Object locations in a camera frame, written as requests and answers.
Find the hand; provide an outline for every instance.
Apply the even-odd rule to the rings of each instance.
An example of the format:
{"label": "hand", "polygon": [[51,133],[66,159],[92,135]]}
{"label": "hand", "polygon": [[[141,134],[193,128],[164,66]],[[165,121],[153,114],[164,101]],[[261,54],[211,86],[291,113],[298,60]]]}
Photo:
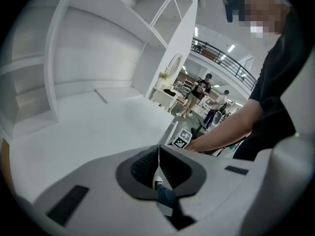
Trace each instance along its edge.
{"label": "hand", "polygon": [[194,142],[193,142],[193,140],[187,145],[187,147],[185,149],[189,150],[191,152],[196,152],[195,149],[194,149]]}

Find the upper balcony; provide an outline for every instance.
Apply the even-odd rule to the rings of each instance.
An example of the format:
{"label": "upper balcony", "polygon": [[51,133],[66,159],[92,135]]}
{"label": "upper balcony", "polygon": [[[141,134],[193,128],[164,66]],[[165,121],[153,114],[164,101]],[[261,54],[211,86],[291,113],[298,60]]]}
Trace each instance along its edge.
{"label": "upper balcony", "polygon": [[212,60],[232,74],[247,89],[253,91],[257,80],[248,70],[225,52],[197,38],[193,38],[190,50]]}

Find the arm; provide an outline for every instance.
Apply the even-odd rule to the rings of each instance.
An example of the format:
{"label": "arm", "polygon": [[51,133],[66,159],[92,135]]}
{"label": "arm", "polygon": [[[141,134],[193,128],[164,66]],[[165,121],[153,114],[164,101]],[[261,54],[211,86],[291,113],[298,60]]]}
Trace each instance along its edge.
{"label": "arm", "polygon": [[226,118],[208,134],[191,141],[186,149],[191,151],[211,150],[236,142],[251,132],[252,125],[260,119],[262,113],[259,102],[249,99],[242,109]]}
{"label": "arm", "polygon": [[210,96],[210,92],[211,92],[211,86],[208,88],[208,90],[205,90],[205,91],[203,91],[203,94],[205,95],[205,96]]}

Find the white vanity table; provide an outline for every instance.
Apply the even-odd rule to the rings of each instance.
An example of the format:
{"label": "white vanity table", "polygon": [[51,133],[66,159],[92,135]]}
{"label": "white vanity table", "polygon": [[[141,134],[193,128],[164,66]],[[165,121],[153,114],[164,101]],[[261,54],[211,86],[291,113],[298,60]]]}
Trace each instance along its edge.
{"label": "white vanity table", "polygon": [[178,97],[183,97],[180,92],[176,90],[171,90],[172,92],[176,93],[176,95],[172,96],[164,92],[161,88],[153,87],[153,89],[155,90],[155,92],[153,93],[151,101],[161,104],[161,107],[164,108],[167,112],[171,112],[177,102],[179,102],[181,105],[184,105],[182,102],[177,101]]}

